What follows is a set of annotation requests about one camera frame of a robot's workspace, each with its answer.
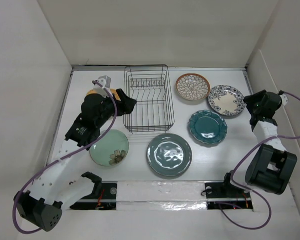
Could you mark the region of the teal scalloped plate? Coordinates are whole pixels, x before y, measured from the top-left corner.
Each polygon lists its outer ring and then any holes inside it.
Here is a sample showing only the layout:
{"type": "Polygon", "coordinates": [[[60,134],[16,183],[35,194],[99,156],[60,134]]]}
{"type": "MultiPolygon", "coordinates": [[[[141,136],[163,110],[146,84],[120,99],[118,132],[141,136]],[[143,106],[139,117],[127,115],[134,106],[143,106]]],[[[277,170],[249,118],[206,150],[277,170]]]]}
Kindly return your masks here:
{"type": "Polygon", "coordinates": [[[218,114],[209,110],[199,110],[190,116],[188,130],[197,141],[216,145],[225,139],[228,126],[218,114]]]}

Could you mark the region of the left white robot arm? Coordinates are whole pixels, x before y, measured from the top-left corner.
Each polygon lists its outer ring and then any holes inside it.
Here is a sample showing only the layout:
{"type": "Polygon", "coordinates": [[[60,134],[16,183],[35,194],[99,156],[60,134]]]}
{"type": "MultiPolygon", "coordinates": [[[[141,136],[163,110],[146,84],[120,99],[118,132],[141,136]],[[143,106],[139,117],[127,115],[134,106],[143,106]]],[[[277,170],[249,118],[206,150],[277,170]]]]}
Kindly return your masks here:
{"type": "Polygon", "coordinates": [[[137,101],[122,89],[116,89],[118,99],[110,90],[88,94],[81,104],[81,112],[65,134],[61,157],[31,177],[13,198],[12,221],[22,234],[50,231],[59,222],[63,210],[79,199],[98,197],[102,192],[101,177],[86,171],[74,175],[73,171],[90,147],[100,141],[110,129],[101,132],[109,120],[133,112],[137,101]]]}

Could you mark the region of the light green flower plate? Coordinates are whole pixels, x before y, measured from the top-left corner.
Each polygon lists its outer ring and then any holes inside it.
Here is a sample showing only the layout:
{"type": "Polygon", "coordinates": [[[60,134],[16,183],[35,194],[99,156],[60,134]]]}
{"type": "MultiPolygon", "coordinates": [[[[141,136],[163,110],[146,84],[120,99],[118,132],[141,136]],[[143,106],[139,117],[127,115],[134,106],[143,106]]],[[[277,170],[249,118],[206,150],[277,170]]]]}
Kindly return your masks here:
{"type": "Polygon", "coordinates": [[[92,160],[101,166],[115,166],[122,162],[129,151],[129,141],[126,135],[116,129],[111,129],[101,140],[89,149],[92,160]]]}

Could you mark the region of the grey-blue round plate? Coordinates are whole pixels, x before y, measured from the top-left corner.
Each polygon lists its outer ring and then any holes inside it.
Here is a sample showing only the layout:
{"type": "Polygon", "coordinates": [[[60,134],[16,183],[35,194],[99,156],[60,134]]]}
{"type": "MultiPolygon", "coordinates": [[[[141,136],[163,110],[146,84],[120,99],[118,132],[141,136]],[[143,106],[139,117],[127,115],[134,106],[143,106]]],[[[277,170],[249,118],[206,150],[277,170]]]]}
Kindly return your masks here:
{"type": "Polygon", "coordinates": [[[190,145],[181,136],[163,133],[150,141],[146,156],[152,171],[176,178],[189,168],[193,155],[190,145]]]}

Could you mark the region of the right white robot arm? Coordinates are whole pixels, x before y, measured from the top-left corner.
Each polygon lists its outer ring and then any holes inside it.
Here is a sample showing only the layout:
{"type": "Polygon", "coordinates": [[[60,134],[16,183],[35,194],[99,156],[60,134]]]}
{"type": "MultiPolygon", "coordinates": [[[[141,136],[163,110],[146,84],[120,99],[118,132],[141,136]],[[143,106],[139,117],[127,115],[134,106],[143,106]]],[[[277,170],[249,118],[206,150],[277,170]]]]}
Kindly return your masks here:
{"type": "Polygon", "coordinates": [[[283,100],[279,94],[262,90],[244,97],[244,103],[251,115],[250,125],[260,146],[250,162],[245,183],[268,193],[282,194],[297,163],[297,156],[288,152],[277,136],[277,122],[273,116],[283,100]]]}

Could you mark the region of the blue floral white plate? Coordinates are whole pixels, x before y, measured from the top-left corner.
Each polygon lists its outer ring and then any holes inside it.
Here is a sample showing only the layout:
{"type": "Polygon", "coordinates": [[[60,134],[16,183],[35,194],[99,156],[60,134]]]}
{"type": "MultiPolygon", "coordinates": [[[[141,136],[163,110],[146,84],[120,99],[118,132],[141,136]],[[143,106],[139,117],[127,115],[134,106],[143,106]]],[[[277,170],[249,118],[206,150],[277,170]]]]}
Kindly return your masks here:
{"type": "Polygon", "coordinates": [[[243,94],[235,87],[217,85],[211,88],[208,104],[220,115],[236,116],[245,109],[243,94]]]}

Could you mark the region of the orange woven plate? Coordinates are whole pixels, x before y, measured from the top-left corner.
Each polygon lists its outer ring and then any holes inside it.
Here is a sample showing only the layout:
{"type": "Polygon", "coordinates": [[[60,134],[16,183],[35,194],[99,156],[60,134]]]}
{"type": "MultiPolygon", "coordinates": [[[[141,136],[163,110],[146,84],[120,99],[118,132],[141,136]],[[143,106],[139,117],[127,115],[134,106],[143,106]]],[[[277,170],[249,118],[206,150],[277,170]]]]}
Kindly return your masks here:
{"type": "MultiPolygon", "coordinates": [[[[109,89],[112,95],[115,97],[116,100],[120,100],[119,95],[117,94],[117,91],[113,88],[109,89]]],[[[91,89],[86,93],[86,96],[91,95],[91,94],[100,94],[103,97],[108,97],[108,94],[103,90],[103,89],[91,89]]]]}

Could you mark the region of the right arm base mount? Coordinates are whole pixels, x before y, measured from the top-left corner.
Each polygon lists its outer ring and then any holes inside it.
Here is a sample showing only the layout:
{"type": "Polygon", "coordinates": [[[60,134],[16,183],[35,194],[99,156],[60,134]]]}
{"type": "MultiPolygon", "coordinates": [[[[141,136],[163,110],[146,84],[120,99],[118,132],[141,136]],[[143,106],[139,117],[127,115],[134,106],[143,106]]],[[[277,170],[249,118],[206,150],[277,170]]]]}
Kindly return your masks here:
{"type": "Polygon", "coordinates": [[[250,193],[231,184],[223,182],[206,182],[201,196],[206,198],[208,210],[253,210],[253,203],[250,193]]]}

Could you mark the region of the orange rimmed petal plate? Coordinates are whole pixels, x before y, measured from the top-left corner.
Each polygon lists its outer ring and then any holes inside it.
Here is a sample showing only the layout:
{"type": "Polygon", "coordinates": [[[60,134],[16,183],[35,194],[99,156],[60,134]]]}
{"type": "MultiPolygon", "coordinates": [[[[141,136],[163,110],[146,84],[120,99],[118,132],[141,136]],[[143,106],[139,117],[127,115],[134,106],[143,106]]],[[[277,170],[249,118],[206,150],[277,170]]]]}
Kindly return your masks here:
{"type": "Polygon", "coordinates": [[[177,93],[184,99],[200,101],[210,93],[208,80],[196,73],[186,73],[179,76],[175,82],[177,93]]]}

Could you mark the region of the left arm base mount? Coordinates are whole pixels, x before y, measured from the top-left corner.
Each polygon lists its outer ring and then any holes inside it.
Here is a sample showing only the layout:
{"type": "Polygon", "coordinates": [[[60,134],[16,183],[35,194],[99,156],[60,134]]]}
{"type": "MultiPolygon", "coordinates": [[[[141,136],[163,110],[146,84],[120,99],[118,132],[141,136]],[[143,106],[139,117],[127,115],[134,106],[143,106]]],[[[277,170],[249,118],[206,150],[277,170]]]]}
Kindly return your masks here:
{"type": "Polygon", "coordinates": [[[116,210],[117,182],[103,182],[70,206],[71,210],[116,210]]]}

